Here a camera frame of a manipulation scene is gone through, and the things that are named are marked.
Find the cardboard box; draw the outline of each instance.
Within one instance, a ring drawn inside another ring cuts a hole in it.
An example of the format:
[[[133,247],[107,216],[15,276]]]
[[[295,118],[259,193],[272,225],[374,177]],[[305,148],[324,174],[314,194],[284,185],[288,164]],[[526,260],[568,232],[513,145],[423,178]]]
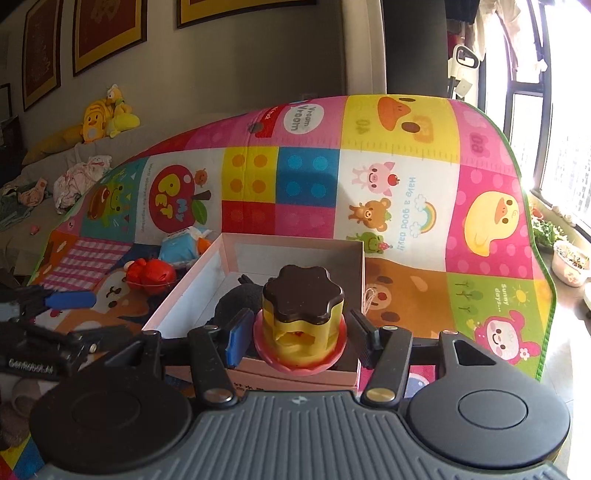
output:
[[[213,317],[219,299],[238,285],[242,274],[264,285],[288,264],[326,268],[331,280],[345,292],[345,309],[361,309],[365,285],[362,242],[222,233],[163,301],[144,330],[159,330],[164,338],[185,336]],[[191,381],[188,367],[167,367],[167,373]],[[246,357],[228,373],[239,392],[356,391],[359,361],[348,345],[332,368],[317,375],[285,375],[260,359]]]

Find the black plush toy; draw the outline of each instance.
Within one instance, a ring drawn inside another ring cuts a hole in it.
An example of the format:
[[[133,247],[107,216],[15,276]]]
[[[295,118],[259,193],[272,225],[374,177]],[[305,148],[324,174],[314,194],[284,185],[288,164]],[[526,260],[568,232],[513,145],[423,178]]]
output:
[[[240,285],[231,289],[219,300],[208,325],[223,328],[243,308],[251,309],[255,315],[262,309],[262,285],[254,283],[246,275],[239,277],[238,283]],[[246,355],[258,358],[253,342],[248,347]]]

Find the colorful play mat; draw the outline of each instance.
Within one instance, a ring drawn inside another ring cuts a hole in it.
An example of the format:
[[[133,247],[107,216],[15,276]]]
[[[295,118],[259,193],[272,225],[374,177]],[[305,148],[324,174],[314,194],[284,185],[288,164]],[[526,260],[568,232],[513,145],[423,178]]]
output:
[[[52,310],[37,323],[62,332],[127,323],[139,331],[157,304],[129,289],[122,267],[156,256],[167,233],[190,225],[362,241],[375,325],[423,337],[459,330],[541,375],[554,286],[507,141],[466,103],[324,98],[216,122],[150,148],[76,204],[51,233],[34,275],[56,290],[94,289],[95,307]],[[16,472],[22,463],[30,472],[38,459],[27,463],[20,452],[6,467]]]

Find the gray ridged panel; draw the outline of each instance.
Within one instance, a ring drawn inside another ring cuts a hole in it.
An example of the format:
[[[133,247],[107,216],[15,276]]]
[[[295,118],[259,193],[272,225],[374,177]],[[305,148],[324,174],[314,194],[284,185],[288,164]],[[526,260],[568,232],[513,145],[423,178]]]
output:
[[[350,392],[251,392],[209,411],[185,440],[150,466],[116,475],[51,465],[39,480],[565,480],[554,466],[513,473],[458,470],[414,443],[394,413]]]

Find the pink scalloped plate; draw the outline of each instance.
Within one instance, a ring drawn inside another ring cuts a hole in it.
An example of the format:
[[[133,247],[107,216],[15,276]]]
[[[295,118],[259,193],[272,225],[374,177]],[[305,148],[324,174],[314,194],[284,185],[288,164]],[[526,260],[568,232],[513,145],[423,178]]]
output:
[[[306,377],[308,375],[319,374],[320,372],[329,369],[336,363],[340,356],[343,355],[345,345],[347,345],[347,324],[345,323],[345,318],[341,315],[339,324],[339,338],[336,341],[335,349],[327,358],[322,360],[321,363],[314,364],[309,367],[288,367],[283,365],[275,356],[275,354],[270,350],[270,348],[267,347],[267,343],[265,342],[265,338],[262,334],[262,321],[262,310],[260,310],[259,313],[256,314],[255,324],[252,328],[252,336],[255,341],[256,351],[268,365],[284,374],[295,375],[297,377]]]

